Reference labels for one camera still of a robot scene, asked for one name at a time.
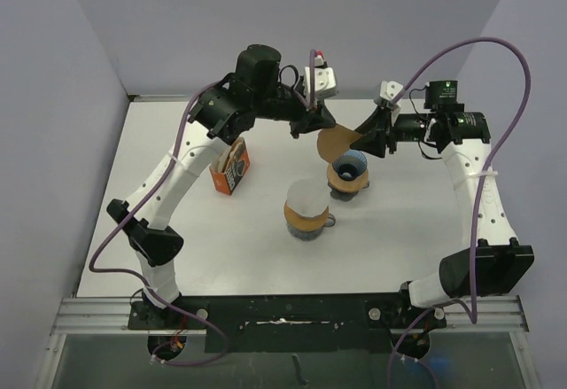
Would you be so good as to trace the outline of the brown paper coffee filter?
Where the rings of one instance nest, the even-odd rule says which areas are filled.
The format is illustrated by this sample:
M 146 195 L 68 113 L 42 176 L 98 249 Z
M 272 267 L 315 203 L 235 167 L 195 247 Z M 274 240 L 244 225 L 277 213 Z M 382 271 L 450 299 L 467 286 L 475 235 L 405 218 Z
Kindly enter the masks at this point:
M 337 124 L 333 128 L 322 129 L 318 133 L 316 148 L 318 155 L 327 163 L 333 162 L 350 149 L 362 134 Z

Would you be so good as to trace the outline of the blue plastic dripper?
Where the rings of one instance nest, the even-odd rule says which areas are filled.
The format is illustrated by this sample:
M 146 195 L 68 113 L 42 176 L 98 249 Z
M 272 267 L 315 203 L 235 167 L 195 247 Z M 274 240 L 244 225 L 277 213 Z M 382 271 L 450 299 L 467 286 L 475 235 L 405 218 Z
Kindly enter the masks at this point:
M 367 170 L 366 156 L 357 150 L 348 150 L 331 163 L 338 177 L 347 182 L 354 181 Z

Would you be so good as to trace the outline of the grey plastic dripper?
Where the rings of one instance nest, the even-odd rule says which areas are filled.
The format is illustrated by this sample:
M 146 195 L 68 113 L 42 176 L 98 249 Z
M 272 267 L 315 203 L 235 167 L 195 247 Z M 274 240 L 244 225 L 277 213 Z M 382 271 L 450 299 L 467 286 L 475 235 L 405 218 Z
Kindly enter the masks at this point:
M 370 186 L 370 182 L 366 182 L 366 184 L 359 191 L 353 192 L 340 191 L 330 183 L 328 183 L 328 186 L 330 187 L 330 196 L 332 198 L 334 198 L 335 200 L 348 202 L 356 197 L 362 190 L 366 190 Z

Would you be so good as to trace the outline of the white paper coffee filter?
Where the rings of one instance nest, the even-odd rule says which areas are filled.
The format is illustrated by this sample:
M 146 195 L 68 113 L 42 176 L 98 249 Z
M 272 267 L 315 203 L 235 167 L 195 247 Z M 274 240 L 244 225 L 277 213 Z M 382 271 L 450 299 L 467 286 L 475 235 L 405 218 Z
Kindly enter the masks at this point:
M 315 218 L 329 207 L 330 187 L 323 180 L 299 179 L 290 185 L 286 203 L 299 216 Z

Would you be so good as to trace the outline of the orange coffee filter box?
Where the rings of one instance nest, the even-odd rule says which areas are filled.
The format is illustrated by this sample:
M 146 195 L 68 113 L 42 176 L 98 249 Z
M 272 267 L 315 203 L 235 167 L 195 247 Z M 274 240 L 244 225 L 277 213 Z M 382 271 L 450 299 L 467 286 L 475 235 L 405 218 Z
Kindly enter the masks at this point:
M 231 196 L 251 165 L 247 144 L 239 137 L 209 167 L 214 188 Z

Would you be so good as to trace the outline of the grey glass carafe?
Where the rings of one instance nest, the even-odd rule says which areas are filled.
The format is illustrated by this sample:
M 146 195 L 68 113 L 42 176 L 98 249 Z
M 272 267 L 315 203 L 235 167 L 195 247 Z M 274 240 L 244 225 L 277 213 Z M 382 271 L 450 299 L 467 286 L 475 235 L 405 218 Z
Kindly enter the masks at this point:
M 301 241 L 313 241 L 323 233 L 324 229 L 333 227 L 335 224 L 336 224 L 336 217 L 333 214 L 329 214 L 322 227 L 316 230 L 310 230 L 310 231 L 300 230 L 289 223 L 286 224 L 286 228 L 293 237 Z

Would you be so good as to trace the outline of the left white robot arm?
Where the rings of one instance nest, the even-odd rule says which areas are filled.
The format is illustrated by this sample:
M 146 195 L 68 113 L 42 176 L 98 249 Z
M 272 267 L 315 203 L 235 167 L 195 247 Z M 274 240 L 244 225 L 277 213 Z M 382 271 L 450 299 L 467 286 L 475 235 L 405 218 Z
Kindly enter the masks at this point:
M 107 207 L 136 252 L 143 299 L 159 327 L 173 326 L 181 313 L 174 260 L 183 238 L 169 222 L 203 171 L 258 119 L 287 122 L 294 139 L 336 125 L 324 104 L 337 92 L 324 55 L 310 51 L 305 73 L 291 86 L 281 80 L 280 63 L 278 50 L 262 44 L 248 46 L 238 55 L 233 72 L 190 99 L 172 147 L 141 186 Z

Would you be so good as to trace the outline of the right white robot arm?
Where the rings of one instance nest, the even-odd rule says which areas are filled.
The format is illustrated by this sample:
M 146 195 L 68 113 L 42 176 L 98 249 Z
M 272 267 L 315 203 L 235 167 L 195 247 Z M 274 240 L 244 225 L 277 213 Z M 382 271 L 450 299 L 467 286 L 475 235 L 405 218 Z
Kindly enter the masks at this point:
M 355 130 L 357 151 L 383 158 L 401 142 L 427 144 L 451 178 L 462 220 L 463 249 L 442 259 L 434 274 L 408 285 L 394 304 L 397 320 L 416 325 L 427 307 L 468 297 L 509 293 L 534 263 L 531 246 L 520 243 L 501 202 L 492 160 L 497 151 L 485 116 L 457 100 L 455 81 L 430 82 L 422 113 L 402 113 L 397 82 L 382 82 L 375 111 Z

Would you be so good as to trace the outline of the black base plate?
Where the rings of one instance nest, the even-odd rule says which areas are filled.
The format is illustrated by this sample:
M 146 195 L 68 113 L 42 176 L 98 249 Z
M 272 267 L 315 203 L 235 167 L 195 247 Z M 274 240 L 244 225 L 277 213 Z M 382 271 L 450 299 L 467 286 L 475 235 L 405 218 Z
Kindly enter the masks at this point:
M 128 329 L 203 331 L 204 351 L 231 353 L 388 353 L 396 331 L 444 329 L 447 321 L 414 307 L 404 292 L 307 295 L 182 296 L 175 310 L 130 306 Z

